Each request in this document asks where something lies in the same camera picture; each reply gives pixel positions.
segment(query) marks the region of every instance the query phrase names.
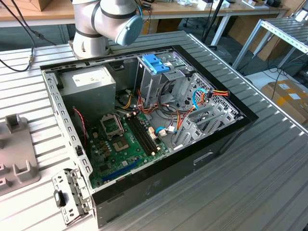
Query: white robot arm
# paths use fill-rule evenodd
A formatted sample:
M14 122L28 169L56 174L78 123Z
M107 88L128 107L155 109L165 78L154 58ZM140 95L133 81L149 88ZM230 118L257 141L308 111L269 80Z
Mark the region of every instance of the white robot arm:
M81 58L107 54L108 39L121 46L133 43L142 28L134 0L73 0L74 52Z

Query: desk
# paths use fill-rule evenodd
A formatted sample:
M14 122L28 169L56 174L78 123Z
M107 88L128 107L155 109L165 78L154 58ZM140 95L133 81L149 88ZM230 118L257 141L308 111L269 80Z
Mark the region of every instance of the desk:
M229 8L220 9L218 16L223 16L219 28L211 45L217 45L218 41L230 19L235 15L261 15L261 14L278 14L277 18L282 18L289 10L287 7L280 9L270 7L268 10L255 10L237 0L236 3L231 4ZM73 24L74 11L70 0L53 0L43 12L36 12L21 9L24 18L31 26L38 25L58 25L58 24ZM148 12L144 11L144 19L148 18ZM193 18L193 17L208 17L209 8L206 10L198 9L197 4L192 6L181 6L177 2L156 2L152 4L151 19L167 19L167 18ZM13 17L5 10L0 9L0 27L20 26Z
M226 153L110 222L104 231L302 230L308 221L308 132L228 64L183 31L140 36L114 53L181 45L258 116ZM30 49L0 52L21 69ZM66 45L40 47L34 65L14 73L0 65L0 121L28 119L41 179L0 197L2 230L95 231L88 215L66 228L51 177L71 160L51 109L39 66L74 60Z

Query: metal table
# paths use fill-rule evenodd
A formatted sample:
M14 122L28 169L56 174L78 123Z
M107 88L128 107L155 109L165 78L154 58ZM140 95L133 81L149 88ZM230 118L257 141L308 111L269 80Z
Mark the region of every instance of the metal table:
M247 42L243 46L241 52L237 56L236 60L234 61L232 67L236 69L238 65L241 63L244 55L248 51L250 45L254 41L254 38L257 36L259 30L261 28L265 28L268 30L266 35L264 36L263 40L259 44L259 46L254 51L256 54L266 43L269 39L271 33L278 36L279 38L283 39L290 45L292 45L292 49L289 53L285 56L282 62L278 65L280 68L290 57L290 55L296 50L299 49L303 53L308 52L308 25L304 23L299 23L293 18L273 18L273 19L260 19L257 23L255 29L249 36Z
M308 221L308 132L185 32L139 37L115 53L179 44L248 105L260 119L232 147L204 168L103 227L121 230L301 230ZM29 49L0 57L15 68ZM87 216L64 225L51 177L70 167L61 132L39 70L42 64L73 60L68 45L39 48L30 71L0 66L0 118L20 113L29 120L40 181L0 197L2 230L96 230Z

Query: red wire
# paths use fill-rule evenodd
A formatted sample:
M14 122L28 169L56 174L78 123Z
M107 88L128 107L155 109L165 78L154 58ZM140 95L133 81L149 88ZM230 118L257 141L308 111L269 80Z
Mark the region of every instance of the red wire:
M86 145L87 135L86 135L86 126L85 126L85 122L83 120L83 116L81 115L81 113L76 108L73 108L73 110L75 112L77 112L78 115L80 116L80 119L81 119L81 122L82 122L82 126L83 126L83 135L84 135L84 138L85 138L85 145Z

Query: blue cable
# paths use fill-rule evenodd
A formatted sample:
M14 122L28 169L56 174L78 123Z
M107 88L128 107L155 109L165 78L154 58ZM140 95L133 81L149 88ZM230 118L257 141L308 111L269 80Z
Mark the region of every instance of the blue cable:
M196 99L195 99L195 97L196 97L196 93L197 93L197 91L203 91L205 94L207 94L207 91L206 90L204 90L203 88L198 88L198 89L196 89L194 92L193 92L193 96L192 96L192 102L193 102L193 105L194 105L194 107L198 110L199 108L198 108L198 105L197 105L197 102L196 102Z
M142 9L141 9L141 7L140 7L140 5L138 4L138 3L136 3L137 4L137 6L138 6L138 8L139 8L139 12L140 12L140 15L141 15L141 17L143 16L143 13L142 13Z
M156 129L156 133L158 133L160 130L165 129L164 127L159 127L158 129Z

